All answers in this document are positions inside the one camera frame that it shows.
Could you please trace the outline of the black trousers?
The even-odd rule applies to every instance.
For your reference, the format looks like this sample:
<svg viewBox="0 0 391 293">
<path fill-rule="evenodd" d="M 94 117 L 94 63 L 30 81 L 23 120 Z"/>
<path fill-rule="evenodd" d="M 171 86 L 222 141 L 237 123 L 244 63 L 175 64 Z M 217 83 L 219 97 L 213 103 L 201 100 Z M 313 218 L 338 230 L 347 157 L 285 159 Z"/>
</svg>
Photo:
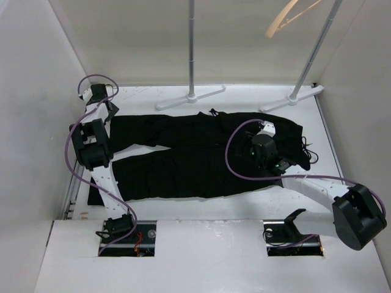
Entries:
<svg viewBox="0 0 391 293">
<path fill-rule="evenodd" d="M 113 162 L 125 201 L 147 198 L 215 198 L 262 189 L 260 170 L 239 156 L 246 131 L 255 134 L 261 121 L 276 127 L 277 151 L 303 169 L 310 160 L 302 147 L 303 128 L 286 118 L 256 112 L 212 110 L 181 117 L 127 115 L 111 121 L 110 147 L 123 151 L 133 145 L 159 147 L 152 153 Z"/>
</svg>

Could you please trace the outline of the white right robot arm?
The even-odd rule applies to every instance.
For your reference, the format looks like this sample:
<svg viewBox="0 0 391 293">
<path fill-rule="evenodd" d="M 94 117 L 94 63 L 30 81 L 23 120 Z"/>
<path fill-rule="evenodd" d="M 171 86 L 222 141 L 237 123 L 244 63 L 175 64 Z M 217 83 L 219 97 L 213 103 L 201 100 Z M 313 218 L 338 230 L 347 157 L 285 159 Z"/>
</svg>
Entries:
<svg viewBox="0 0 391 293">
<path fill-rule="evenodd" d="M 326 213 L 315 213 L 301 208 L 277 223 L 265 223 L 269 244 L 288 249 L 320 234 L 359 251 L 387 227 L 385 209 L 368 187 L 307 172 L 278 153 L 274 138 L 267 132 L 247 133 L 239 153 L 258 167 L 258 181 L 279 183 L 327 209 Z"/>
</svg>

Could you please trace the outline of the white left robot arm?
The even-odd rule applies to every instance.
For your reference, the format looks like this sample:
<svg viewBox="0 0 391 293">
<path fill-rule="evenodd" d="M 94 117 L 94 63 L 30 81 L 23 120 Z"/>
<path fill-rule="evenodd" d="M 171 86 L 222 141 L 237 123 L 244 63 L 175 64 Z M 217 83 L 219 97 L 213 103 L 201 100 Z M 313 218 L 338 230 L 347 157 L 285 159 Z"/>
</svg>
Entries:
<svg viewBox="0 0 391 293">
<path fill-rule="evenodd" d="M 73 145 L 76 160 L 89 173 L 91 180 L 77 178 L 98 190 L 108 214 L 103 230 L 97 231 L 106 247 L 112 244 L 131 243 L 137 236 L 137 217 L 120 194 L 112 169 L 114 152 L 109 146 L 108 126 L 119 108 L 111 102 L 118 92 L 108 85 L 94 84 L 79 97 L 86 102 L 86 112 L 80 121 L 70 125 L 70 133 L 65 145 L 65 161 L 68 148 Z"/>
</svg>

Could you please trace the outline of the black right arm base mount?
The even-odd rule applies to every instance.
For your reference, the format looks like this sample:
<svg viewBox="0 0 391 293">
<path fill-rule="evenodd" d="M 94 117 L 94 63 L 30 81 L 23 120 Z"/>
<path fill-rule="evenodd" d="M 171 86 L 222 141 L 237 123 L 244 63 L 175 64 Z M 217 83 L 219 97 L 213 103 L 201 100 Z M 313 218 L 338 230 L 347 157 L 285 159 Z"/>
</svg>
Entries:
<svg viewBox="0 0 391 293">
<path fill-rule="evenodd" d="M 302 234 L 294 223 L 305 211 L 297 209 L 284 219 L 263 221 L 262 237 L 269 257 L 324 256 L 319 235 Z"/>
</svg>

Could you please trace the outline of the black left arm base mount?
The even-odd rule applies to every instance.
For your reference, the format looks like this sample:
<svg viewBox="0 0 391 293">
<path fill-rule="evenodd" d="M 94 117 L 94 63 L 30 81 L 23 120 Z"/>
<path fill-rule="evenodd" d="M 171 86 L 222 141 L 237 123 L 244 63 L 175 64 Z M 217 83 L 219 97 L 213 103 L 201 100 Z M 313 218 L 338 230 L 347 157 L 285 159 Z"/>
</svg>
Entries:
<svg viewBox="0 0 391 293">
<path fill-rule="evenodd" d="M 95 234 L 100 238 L 100 251 L 108 243 L 126 235 L 133 228 L 129 220 L 109 219 Z M 101 257 L 153 257 L 155 255 L 157 221 L 140 221 L 135 230 L 124 239 L 106 247 Z"/>
</svg>

